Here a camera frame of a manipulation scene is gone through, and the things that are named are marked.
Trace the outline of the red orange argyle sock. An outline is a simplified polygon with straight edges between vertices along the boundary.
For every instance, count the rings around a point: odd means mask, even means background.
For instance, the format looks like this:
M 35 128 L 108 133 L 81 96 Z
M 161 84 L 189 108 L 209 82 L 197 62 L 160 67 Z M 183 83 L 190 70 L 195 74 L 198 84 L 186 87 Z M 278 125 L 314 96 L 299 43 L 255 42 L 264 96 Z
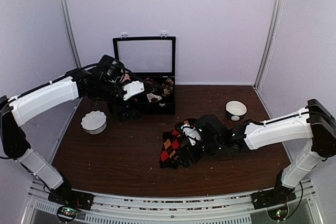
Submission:
M 172 130 L 163 132 L 163 145 L 159 159 L 160 168 L 177 169 L 179 166 L 189 167 L 191 157 L 184 147 L 184 144 L 188 144 L 189 140 L 184 137 L 181 127 L 186 124 L 193 128 L 195 122 L 195 118 L 188 118 L 183 122 L 177 122 Z

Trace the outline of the beige brown argyle sock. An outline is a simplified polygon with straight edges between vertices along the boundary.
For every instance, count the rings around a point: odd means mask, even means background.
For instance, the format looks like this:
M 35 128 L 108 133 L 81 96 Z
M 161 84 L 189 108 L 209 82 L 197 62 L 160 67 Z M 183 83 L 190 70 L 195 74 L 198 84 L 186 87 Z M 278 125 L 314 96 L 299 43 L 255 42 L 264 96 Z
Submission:
M 162 93 L 163 97 L 170 96 L 174 91 L 174 81 L 171 78 L 167 78 L 162 83 L 162 89 L 163 89 L 163 93 Z

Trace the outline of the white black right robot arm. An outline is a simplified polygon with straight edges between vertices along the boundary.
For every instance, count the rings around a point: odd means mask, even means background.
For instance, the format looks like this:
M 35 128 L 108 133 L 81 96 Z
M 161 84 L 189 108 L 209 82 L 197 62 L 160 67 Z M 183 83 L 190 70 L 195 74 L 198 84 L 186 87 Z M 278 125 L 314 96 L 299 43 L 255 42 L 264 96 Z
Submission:
M 296 161 L 279 173 L 278 185 L 269 192 L 272 203 L 279 204 L 289 196 L 289 190 L 319 163 L 335 156 L 335 118 L 316 99 L 306 107 L 271 120 L 247 120 L 228 129 L 213 114 L 193 123 L 178 122 L 174 129 L 187 139 L 180 151 L 182 164 L 196 162 L 203 152 L 222 152 L 229 156 L 257 150 L 261 147 L 297 139 L 309 138 Z

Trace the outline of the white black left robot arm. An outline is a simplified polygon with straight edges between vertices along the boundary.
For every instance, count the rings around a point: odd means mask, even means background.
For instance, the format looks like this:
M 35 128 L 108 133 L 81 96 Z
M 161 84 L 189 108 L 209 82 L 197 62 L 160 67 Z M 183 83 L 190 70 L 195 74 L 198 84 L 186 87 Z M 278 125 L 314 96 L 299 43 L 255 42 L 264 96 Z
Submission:
M 64 205 L 71 205 L 75 192 L 65 178 L 27 141 L 21 126 L 34 117 L 82 97 L 125 104 L 145 91 L 145 82 L 123 63 L 104 55 L 92 63 L 67 71 L 55 80 L 20 95 L 1 97 L 1 141 L 5 159 L 18 161 L 41 179 Z

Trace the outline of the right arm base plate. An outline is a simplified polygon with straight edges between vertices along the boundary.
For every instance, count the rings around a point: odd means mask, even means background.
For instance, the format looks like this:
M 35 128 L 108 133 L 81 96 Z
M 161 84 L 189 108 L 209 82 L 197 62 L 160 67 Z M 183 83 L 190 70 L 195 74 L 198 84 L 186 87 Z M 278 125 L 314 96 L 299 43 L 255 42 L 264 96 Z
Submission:
M 254 209 L 269 208 L 276 205 L 285 204 L 295 200 L 296 194 L 293 188 L 276 186 L 273 189 L 260 190 L 251 194 Z

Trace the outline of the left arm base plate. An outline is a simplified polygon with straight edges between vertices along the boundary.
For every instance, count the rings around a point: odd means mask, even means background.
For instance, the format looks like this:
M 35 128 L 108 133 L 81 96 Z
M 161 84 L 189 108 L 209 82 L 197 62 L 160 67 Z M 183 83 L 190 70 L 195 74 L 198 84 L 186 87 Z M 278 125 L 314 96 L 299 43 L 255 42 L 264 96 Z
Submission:
M 50 189 L 48 200 L 79 210 L 90 210 L 94 195 L 72 189 L 68 179 L 64 178 L 62 184 L 56 189 Z

